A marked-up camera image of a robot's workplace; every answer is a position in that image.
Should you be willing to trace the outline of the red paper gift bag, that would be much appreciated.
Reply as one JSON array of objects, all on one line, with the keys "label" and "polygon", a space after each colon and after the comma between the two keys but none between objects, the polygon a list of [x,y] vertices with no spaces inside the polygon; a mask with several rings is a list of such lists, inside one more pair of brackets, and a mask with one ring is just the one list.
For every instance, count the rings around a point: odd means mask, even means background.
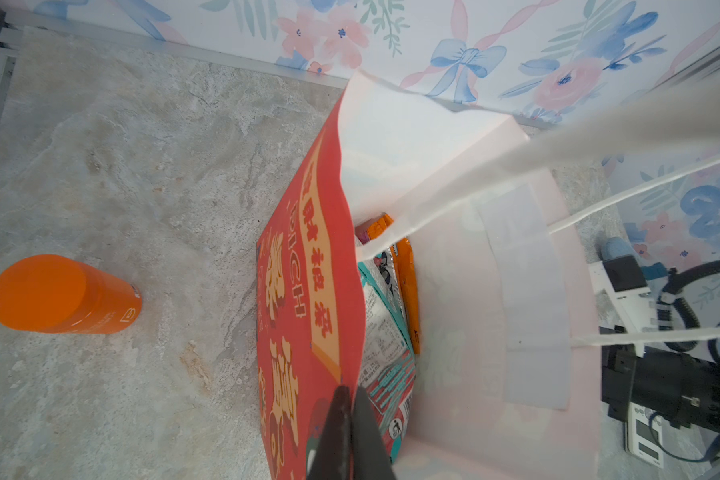
[{"label": "red paper gift bag", "polygon": [[[365,340],[358,264],[407,238],[421,353],[397,478],[591,479],[605,346],[720,339],[720,327],[605,335],[556,164],[720,142],[720,82],[675,87],[534,138],[356,73],[256,245],[259,428],[270,475],[305,479]],[[369,240],[361,230],[388,214]]]}]

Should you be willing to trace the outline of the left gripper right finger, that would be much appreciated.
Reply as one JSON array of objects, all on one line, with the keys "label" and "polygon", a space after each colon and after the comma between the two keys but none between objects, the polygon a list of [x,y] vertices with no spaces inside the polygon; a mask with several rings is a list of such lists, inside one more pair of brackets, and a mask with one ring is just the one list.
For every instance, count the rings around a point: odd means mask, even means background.
[{"label": "left gripper right finger", "polygon": [[354,480],[395,480],[367,391],[358,387],[351,418]]}]

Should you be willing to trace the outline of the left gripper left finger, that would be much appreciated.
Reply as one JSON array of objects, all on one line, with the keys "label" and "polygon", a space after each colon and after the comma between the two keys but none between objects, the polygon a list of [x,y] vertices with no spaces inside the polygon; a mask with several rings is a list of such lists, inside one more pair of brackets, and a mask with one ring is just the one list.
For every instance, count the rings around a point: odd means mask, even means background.
[{"label": "left gripper left finger", "polygon": [[348,480],[351,473],[352,396],[338,386],[327,412],[324,428],[308,480]]}]

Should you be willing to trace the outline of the teal candy bag back side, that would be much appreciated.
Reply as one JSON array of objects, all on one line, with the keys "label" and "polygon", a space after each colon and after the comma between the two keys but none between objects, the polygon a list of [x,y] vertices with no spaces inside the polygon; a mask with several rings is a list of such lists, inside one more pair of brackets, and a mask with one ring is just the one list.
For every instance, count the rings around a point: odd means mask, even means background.
[{"label": "teal candy bag back side", "polygon": [[359,385],[369,397],[385,449],[394,462],[410,418],[415,354],[391,253],[360,262],[358,271],[366,316]]}]

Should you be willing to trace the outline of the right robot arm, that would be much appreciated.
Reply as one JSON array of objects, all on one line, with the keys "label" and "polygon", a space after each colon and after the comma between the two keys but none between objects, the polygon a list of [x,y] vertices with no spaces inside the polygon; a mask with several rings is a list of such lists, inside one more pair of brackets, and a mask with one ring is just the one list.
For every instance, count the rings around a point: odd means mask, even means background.
[{"label": "right robot arm", "polygon": [[720,363],[685,353],[632,346],[602,349],[601,398],[608,415],[626,422],[631,403],[658,412],[675,427],[720,434]]}]

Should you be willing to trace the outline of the orange Fox's fruits candy bag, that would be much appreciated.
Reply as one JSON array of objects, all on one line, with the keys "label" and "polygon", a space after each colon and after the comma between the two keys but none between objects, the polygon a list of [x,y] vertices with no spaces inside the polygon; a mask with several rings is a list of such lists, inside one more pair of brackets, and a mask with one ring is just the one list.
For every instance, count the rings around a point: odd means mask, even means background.
[{"label": "orange Fox's fruits candy bag", "polygon": [[[394,220],[384,213],[377,219],[370,221],[361,230],[365,232],[369,240],[373,240],[379,237],[393,223]],[[392,260],[401,290],[401,298],[407,313],[408,331],[412,340],[413,351],[416,355],[419,355],[422,345],[421,321],[413,248],[410,241],[403,238],[394,244],[392,251]]]}]

